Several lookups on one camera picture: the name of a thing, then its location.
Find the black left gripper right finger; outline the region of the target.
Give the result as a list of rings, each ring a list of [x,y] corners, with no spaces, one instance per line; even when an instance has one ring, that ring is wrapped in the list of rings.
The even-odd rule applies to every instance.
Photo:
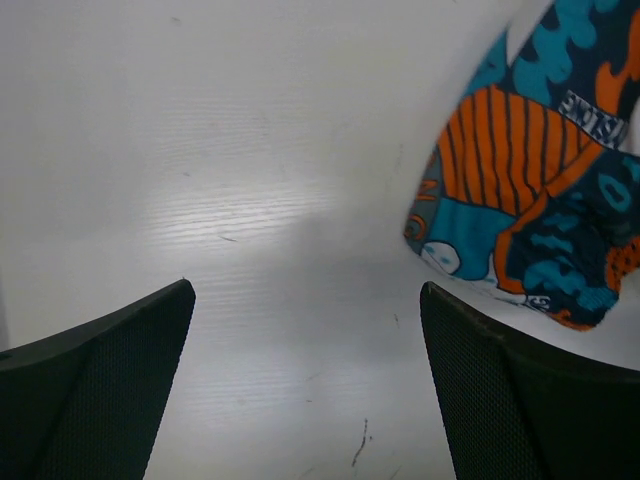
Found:
[[[456,478],[638,478],[638,371],[545,343],[433,282],[420,314]]]

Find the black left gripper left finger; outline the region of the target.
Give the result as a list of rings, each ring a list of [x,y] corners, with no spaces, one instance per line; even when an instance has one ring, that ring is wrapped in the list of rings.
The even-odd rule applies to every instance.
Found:
[[[2,478],[143,478],[194,305],[181,279],[2,352]]]

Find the colourful patterned shorts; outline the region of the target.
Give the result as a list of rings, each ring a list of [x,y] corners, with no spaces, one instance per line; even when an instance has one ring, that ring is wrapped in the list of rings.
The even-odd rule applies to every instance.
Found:
[[[639,267],[635,1],[527,1],[441,130],[405,224],[442,274],[578,331]]]

